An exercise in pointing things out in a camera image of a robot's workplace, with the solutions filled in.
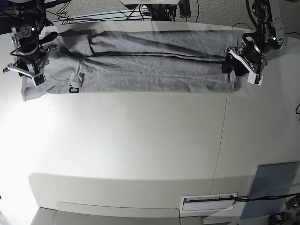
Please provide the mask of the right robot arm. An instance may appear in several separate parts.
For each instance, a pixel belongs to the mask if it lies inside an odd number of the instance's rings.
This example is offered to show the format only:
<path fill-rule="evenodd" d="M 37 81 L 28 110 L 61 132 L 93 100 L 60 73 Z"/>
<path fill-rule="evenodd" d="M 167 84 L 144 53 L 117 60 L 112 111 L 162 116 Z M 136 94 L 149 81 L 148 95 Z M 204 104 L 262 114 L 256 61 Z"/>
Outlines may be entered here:
<path fill-rule="evenodd" d="M 47 24 L 46 7 L 43 0 L 2 0 L 0 12 L 13 23 L 10 36 L 14 50 L 14 63 L 8 64 L 3 72 L 14 71 L 28 77 L 35 85 L 45 82 L 44 69 L 49 56 L 59 49 L 51 42 L 58 36 L 51 32 L 44 38 L 39 35 Z"/>

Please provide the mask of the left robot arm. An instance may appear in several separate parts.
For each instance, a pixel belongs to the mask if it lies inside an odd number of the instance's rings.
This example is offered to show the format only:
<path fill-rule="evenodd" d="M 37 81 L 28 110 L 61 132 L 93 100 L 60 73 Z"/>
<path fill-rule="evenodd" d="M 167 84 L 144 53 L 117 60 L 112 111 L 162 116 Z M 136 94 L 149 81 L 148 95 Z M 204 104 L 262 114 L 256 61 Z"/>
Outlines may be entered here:
<path fill-rule="evenodd" d="M 244 33 L 240 46 L 225 49 L 224 74 L 234 71 L 236 76 L 243 76 L 252 71 L 260 75 L 267 65 L 267 54 L 281 49 L 285 43 L 277 0 L 254 0 L 252 4 L 247 0 L 246 7 L 255 31 Z"/>

